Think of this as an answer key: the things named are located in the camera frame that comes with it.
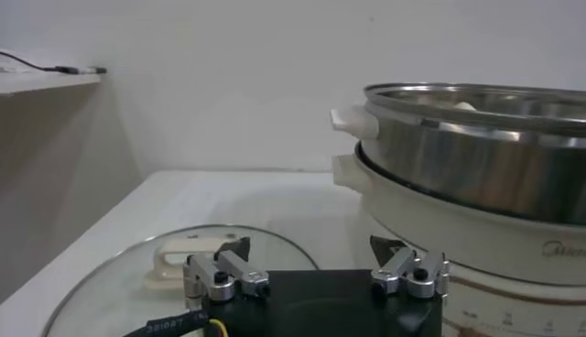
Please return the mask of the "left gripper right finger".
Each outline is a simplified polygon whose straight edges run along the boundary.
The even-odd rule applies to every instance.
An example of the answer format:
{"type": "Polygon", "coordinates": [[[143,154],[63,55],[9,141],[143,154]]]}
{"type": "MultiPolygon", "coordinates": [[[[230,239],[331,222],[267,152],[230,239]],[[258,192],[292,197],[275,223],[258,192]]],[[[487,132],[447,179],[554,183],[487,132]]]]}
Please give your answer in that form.
{"type": "Polygon", "coordinates": [[[370,273],[371,282],[384,296],[401,289],[417,299],[448,295],[450,262],[444,253],[429,251],[421,256],[400,240],[373,235],[369,242],[378,263],[370,273]]]}

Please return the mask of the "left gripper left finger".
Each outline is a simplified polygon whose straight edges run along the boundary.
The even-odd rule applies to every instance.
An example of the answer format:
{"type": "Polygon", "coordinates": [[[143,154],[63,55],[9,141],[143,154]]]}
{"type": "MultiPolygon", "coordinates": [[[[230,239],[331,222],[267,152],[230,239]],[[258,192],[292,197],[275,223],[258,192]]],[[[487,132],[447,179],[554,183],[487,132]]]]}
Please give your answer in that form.
{"type": "Polygon", "coordinates": [[[186,308],[198,309],[205,299],[212,303],[229,302],[237,296],[267,299],[268,272],[249,264],[250,249],[250,238],[242,237],[222,243],[213,253],[187,255],[182,266],[186,308]]]}

